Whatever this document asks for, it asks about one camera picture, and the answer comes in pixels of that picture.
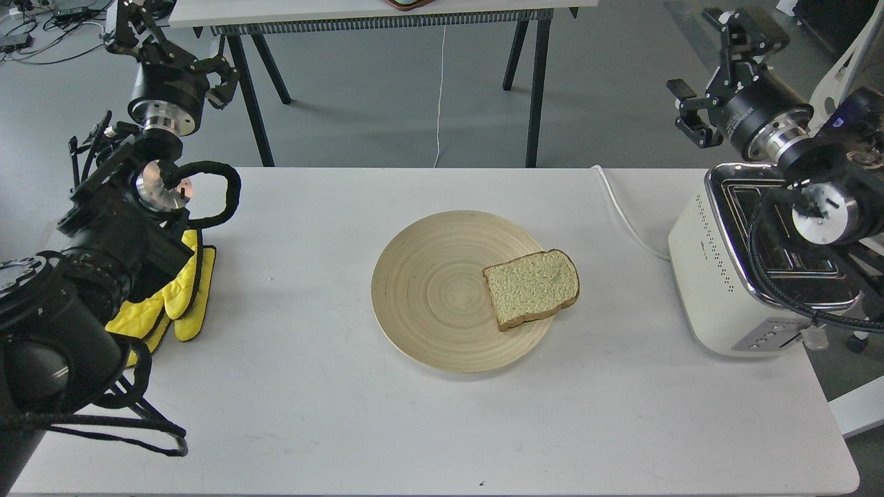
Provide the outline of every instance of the bread slice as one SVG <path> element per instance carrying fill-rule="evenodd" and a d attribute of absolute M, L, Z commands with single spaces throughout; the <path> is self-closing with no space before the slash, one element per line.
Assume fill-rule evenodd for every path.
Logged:
<path fill-rule="evenodd" d="M 544 319 L 577 302 L 577 269 L 558 249 L 536 252 L 482 270 L 498 330 Z"/>

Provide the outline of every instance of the tabletop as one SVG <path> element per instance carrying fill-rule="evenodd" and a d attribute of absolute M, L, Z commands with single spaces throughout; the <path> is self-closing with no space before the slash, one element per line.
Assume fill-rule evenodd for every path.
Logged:
<path fill-rule="evenodd" d="M 222 26 L 318 19 L 352 19 L 456 12 L 519 11 L 560 7 L 592 7 L 598 0 L 436 0 L 402 12 L 384 0 L 178 0 L 169 17 L 171 27 Z"/>
<path fill-rule="evenodd" d="M 702 170 L 609 170 L 657 250 Z M 587 169 L 241 168 L 202 334 L 170 336 L 147 398 L 176 459 L 46 435 L 16 493 L 840 494 L 857 470 L 807 355 L 693 340 L 671 265 Z M 194 178 L 197 216 L 221 185 Z M 447 210 L 497 214 L 570 255 L 581 296 L 520 361 L 459 375 L 403 355 L 372 310 L 386 244 Z"/>

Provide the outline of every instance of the wooden plate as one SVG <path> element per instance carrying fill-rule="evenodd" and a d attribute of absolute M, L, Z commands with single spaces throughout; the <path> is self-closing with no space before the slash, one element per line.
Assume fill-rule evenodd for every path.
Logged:
<path fill-rule="evenodd" d="M 387 338 L 415 360 L 451 372 L 490 371 L 530 352 L 552 318 L 501 333 L 482 269 L 543 250 L 493 214 L 453 210 L 423 218 L 393 238 L 371 280 Z"/>

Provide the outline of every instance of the floor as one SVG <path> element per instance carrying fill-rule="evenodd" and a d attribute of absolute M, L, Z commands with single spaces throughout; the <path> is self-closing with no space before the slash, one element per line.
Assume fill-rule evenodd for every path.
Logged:
<path fill-rule="evenodd" d="M 88 4 L 72 0 L 65 4 Z M 698 17 L 704 7 L 774 0 L 602 0 L 577 19 L 557 11 L 552 23 L 538 167 L 692 167 L 739 160 L 727 146 L 696 149 L 673 126 L 666 80 L 695 88 L 709 79 L 718 36 Z M 807 29 L 778 12 L 792 36 L 774 70 L 809 97 L 835 57 Z M 5 20 L 5 33 L 16 24 Z M 513 25 L 269 36 L 295 102 L 276 98 L 254 46 L 246 41 L 256 92 L 276 163 L 292 167 L 522 167 L 530 101 L 529 31 L 512 92 L 500 88 Z M 32 59 L 51 61 L 96 46 L 98 26 L 84 26 Z M 167 29 L 200 57 L 211 36 Z M 56 34 L 34 33 L 36 46 Z M 439 105 L 440 75 L 444 80 Z M 106 109 L 127 119 L 133 60 L 103 50 L 57 65 L 0 63 L 0 259 L 29 256 L 56 238 L 52 223 L 68 209 L 66 144 L 85 136 Z M 227 109 L 206 106 L 202 129 L 184 139 L 180 164 L 218 160 L 260 166 L 241 97 Z M 833 338 L 811 353 L 828 398 L 884 374 L 884 340 L 860 355 Z M 796 428 L 796 436 L 801 436 Z M 862 484 L 854 495 L 884 493 L 884 431 L 849 440 Z"/>

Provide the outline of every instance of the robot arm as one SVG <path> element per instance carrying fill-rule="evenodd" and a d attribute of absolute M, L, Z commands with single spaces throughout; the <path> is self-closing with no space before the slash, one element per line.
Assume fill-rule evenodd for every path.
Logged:
<path fill-rule="evenodd" d="M 240 177 L 227 164 L 178 166 L 180 137 L 200 126 L 205 100 L 227 105 L 239 75 L 221 55 L 204 60 L 167 40 L 150 16 L 151 0 L 121 2 L 108 51 L 139 64 L 129 115 L 111 124 L 111 113 L 82 145 L 70 145 L 73 207 L 58 230 L 66 248 L 0 263 L 0 495 L 6 495 L 45 431 L 123 440 L 57 424 L 101 424 L 169 433 L 174 449 L 123 440 L 167 455 L 184 455 L 185 432 L 143 399 L 150 356 L 137 340 L 104 330 L 124 300 L 139 302 L 181 270 L 191 250 L 181 243 L 188 228 L 217 226 L 239 203 Z M 142 40 L 139 35 L 147 34 Z M 207 75 L 216 73 L 212 87 Z M 78 156 L 87 154 L 82 172 Z M 90 173 L 95 163 L 95 171 Z M 226 178 L 224 211 L 191 219 L 190 176 Z M 122 375 L 130 349 L 138 356 L 134 382 Z M 89 403 L 128 407 L 141 419 L 83 417 Z"/>
<path fill-rule="evenodd" d="M 884 231 L 884 96 L 858 89 L 811 134 L 813 108 L 766 65 L 789 43 L 782 29 L 758 7 L 708 9 L 704 17 L 721 35 L 720 67 L 702 96 L 683 80 L 667 87 L 677 99 L 676 127 L 698 147 L 727 139 L 744 160 L 773 164 L 782 179 L 782 188 L 765 194 L 751 220 L 747 243 L 756 282 L 778 304 L 814 323 L 884 331 L 884 257 L 860 243 Z M 791 210 L 791 219 L 783 218 L 784 210 Z M 820 312 L 783 292 L 761 261 L 762 225 L 782 247 L 835 263 L 863 293 L 870 321 Z"/>

